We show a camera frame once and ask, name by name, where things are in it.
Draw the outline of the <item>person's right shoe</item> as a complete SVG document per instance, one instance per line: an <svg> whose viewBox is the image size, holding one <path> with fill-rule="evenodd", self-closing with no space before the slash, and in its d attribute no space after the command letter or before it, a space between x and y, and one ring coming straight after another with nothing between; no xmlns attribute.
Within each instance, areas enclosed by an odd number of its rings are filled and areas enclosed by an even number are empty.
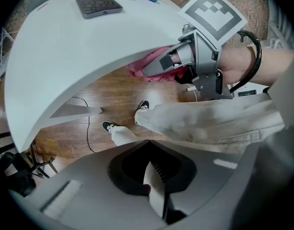
<svg viewBox="0 0 294 230"><path fill-rule="evenodd" d="M145 111L148 111L150 108L150 104L147 100L144 100L140 103L138 109L137 109L137 112L145 112Z"/></svg>

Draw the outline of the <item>white table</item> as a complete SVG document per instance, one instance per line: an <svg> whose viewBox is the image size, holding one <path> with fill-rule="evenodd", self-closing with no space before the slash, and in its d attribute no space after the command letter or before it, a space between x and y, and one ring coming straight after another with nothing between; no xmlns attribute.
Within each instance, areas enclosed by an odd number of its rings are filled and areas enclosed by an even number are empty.
<svg viewBox="0 0 294 230"><path fill-rule="evenodd" d="M25 19L5 75L8 126L19 152L40 129L101 113L67 101L102 76L176 44L186 21L169 0L117 0L119 13L84 19L75 0L49 0Z"/></svg>

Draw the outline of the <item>person's left shoe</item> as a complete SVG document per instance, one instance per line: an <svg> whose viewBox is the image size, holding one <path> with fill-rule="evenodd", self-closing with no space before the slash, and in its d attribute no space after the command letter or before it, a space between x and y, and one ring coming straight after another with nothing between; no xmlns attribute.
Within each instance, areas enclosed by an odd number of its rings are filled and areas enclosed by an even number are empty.
<svg viewBox="0 0 294 230"><path fill-rule="evenodd" d="M102 122L102 128L109 134L111 134L113 127L115 127L116 124L114 124L111 121L103 121Z"/></svg>

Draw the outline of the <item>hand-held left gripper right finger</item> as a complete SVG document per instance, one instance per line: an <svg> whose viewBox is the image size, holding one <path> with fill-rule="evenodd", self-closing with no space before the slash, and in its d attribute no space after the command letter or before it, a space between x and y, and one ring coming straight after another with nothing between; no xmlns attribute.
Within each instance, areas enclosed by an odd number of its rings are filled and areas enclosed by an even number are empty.
<svg viewBox="0 0 294 230"><path fill-rule="evenodd" d="M232 230L236 202L223 199L238 155L149 142L149 230Z"/></svg>

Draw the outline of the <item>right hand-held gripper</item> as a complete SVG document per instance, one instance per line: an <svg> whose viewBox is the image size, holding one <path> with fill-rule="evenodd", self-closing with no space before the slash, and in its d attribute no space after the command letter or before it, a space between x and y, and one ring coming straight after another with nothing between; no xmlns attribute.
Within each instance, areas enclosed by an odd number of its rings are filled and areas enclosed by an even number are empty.
<svg viewBox="0 0 294 230"><path fill-rule="evenodd" d="M193 83L204 98L232 99L218 70L219 61L223 44L247 24L246 18L228 0L190 0L178 15L188 22L180 42L147 64L143 75L176 73L176 82Z"/></svg>

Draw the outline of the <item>person's shoe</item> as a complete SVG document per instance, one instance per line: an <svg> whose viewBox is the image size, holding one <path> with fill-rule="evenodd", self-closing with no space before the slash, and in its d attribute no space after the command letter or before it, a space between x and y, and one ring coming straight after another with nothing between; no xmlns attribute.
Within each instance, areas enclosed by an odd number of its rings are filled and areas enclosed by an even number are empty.
<svg viewBox="0 0 294 230"><path fill-rule="evenodd" d="M102 122L102 128L109 134L111 134L113 127L115 127L116 124L114 124L111 121L103 121Z"/></svg>
<svg viewBox="0 0 294 230"><path fill-rule="evenodd" d="M145 112L145 111L148 111L150 108L150 104L147 100L144 100L140 103L138 109L137 109L137 112Z"/></svg>

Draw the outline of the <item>black smartphone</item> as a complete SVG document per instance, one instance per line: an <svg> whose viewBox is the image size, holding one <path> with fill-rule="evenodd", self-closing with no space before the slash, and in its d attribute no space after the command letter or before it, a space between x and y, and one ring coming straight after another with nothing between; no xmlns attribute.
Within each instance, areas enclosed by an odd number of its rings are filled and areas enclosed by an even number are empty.
<svg viewBox="0 0 294 230"><path fill-rule="evenodd" d="M75 0L84 19L122 12L123 7L115 0Z"/></svg>

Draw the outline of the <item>black office chair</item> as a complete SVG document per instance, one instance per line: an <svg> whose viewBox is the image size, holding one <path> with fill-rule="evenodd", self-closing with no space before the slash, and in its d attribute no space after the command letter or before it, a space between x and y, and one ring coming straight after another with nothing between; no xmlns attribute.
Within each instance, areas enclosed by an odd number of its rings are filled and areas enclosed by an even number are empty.
<svg viewBox="0 0 294 230"><path fill-rule="evenodd" d="M10 132L0 133L0 139L10 136ZM46 165L50 166L55 173L57 173L57 170L53 165L53 157L50 157L47 161L38 162L35 155L37 149L35 140L32 141L27 151L11 152L15 148L14 143L3 147L0 145L0 168L3 172L6 172L9 168L13 169L12 173L6 174L6 186L8 189L26 197L36 188L35 177L40 179L50 178L44 171Z"/></svg>

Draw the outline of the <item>white window frame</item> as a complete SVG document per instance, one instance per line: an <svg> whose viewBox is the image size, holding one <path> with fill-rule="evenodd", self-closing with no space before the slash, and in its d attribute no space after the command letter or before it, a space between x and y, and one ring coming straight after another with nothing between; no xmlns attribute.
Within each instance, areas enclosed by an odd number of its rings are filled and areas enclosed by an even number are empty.
<svg viewBox="0 0 294 230"><path fill-rule="evenodd" d="M268 0L268 6L268 47L275 49L294 49L294 29L291 22L274 0Z"/></svg>

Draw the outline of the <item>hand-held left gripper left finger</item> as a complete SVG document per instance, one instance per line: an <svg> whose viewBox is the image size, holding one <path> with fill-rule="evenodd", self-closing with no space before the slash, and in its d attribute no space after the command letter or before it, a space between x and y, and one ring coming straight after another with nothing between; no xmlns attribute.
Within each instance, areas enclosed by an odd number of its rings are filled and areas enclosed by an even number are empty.
<svg viewBox="0 0 294 230"><path fill-rule="evenodd" d="M45 230L159 230L148 197L128 195L108 176L110 161L134 144L78 159L29 196L29 217Z"/></svg>

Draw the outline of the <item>pink cloth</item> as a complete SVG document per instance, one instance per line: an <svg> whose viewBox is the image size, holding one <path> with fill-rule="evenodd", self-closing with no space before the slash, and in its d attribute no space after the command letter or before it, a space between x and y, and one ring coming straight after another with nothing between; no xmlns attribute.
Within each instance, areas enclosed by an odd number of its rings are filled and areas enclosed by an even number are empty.
<svg viewBox="0 0 294 230"><path fill-rule="evenodd" d="M151 63L156 57L160 56L163 52L165 52L169 48L170 47L162 47L162 48L150 53L146 57L128 64L127 68L129 70L130 74L133 77L143 78L145 81L149 81L149 82L175 81L175 76L182 78L184 76L185 72L188 70L188 67L182 67L181 69L174 70L172 73L166 73L164 75L160 75L157 77L151 77L151 78L146 77L142 72L142 69L146 65Z"/></svg>

